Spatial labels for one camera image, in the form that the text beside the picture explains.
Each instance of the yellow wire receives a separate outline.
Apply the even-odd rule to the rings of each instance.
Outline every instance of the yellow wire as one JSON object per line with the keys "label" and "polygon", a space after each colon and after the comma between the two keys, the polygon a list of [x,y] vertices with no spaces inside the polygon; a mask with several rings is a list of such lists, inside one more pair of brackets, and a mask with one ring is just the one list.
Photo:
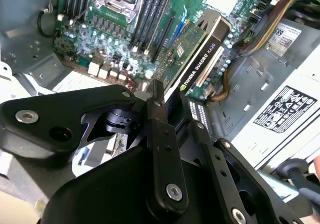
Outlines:
{"label": "yellow wire", "polygon": [[277,16],[277,18],[275,19],[275,22],[267,29],[267,31],[265,32],[265,34],[262,36],[261,40],[258,42],[258,44],[255,46],[255,48],[253,48],[253,50],[251,50],[249,53],[245,54],[250,55],[251,53],[256,52],[257,50],[259,50],[260,48],[263,47],[263,45],[270,39],[271,35],[273,34],[275,28],[277,27],[277,25],[279,24],[280,20],[282,19],[282,17],[284,16],[284,14],[286,13],[286,11],[290,8],[290,6],[295,2],[296,0],[290,0],[284,7],[284,9],[282,10],[282,12]]}

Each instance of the wire bundle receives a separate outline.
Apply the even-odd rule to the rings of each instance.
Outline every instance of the wire bundle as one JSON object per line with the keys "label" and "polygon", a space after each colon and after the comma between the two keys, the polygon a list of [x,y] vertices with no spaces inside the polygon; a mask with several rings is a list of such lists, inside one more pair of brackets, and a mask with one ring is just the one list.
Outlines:
{"label": "wire bundle", "polygon": [[228,69],[225,70],[222,77],[222,84],[223,84],[223,90],[221,93],[211,96],[208,100],[211,102],[221,101],[228,97],[230,88],[229,88],[229,82],[228,82]]}
{"label": "wire bundle", "polygon": [[238,55],[241,57],[248,57],[262,49],[272,36],[274,30],[286,11],[297,1],[300,0],[280,0],[272,12],[268,15],[268,19],[260,32],[251,42],[247,43],[238,50]]}

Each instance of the silver screw head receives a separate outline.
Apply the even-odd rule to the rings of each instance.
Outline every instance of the silver screw head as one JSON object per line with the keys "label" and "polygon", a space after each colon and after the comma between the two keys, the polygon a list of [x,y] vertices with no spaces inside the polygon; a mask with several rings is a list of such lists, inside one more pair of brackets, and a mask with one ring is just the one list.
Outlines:
{"label": "silver screw head", "polygon": [[236,222],[238,224],[246,224],[246,218],[244,217],[244,215],[242,214],[242,212],[240,212],[238,209],[234,208],[232,209],[232,216],[233,218],[236,220]]}
{"label": "silver screw head", "polygon": [[127,93],[127,92],[125,92],[125,91],[122,92],[122,95],[123,95],[124,97],[130,98],[130,94]]}
{"label": "silver screw head", "polygon": [[182,191],[176,184],[168,184],[165,190],[172,200],[176,202],[182,200]]}
{"label": "silver screw head", "polygon": [[223,142],[223,145],[226,147],[226,148],[231,148],[231,145],[227,142]]}
{"label": "silver screw head", "polygon": [[196,123],[196,124],[197,124],[197,126],[198,126],[199,128],[201,128],[201,129],[204,129],[204,128],[205,128],[202,123]]}
{"label": "silver screw head", "polygon": [[155,102],[153,102],[156,106],[158,106],[158,107],[161,107],[162,105],[158,102],[158,101],[155,101]]}
{"label": "silver screw head", "polygon": [[31,110],[20,110],[15,114],[18,122],[32,124],[39,120],[39,115]]}

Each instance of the grey metal panel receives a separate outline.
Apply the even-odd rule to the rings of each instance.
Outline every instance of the grey metal panel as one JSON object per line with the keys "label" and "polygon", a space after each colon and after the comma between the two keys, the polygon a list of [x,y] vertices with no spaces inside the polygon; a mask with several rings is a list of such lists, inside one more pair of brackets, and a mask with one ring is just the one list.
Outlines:
{"label": "grey metal panel", "polygon": [[[319,30],[286,19],[281,22],[302,30],[284,56],[279,60],[273,52],[264,49],[249,58],[234,61],[229,71],[228,98],[208,104],[211,124],[218,136],[232,140],[319,45]],[[265,83],[268,86],[261,91]]]}

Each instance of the power supply label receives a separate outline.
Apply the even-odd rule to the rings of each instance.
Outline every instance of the power supply label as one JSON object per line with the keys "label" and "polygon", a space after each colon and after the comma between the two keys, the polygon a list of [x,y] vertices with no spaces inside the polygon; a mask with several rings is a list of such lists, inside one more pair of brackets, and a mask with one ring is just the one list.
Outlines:
{"label": "power supply label", "polygon": [[300,34],[301,30],[279,23],[269,40],[270,49],[282,57]]}
{"label": "power supply label", "polygon": [[284,133],[316,102],[315,98],[286,86],[254,123],[276,133]]}

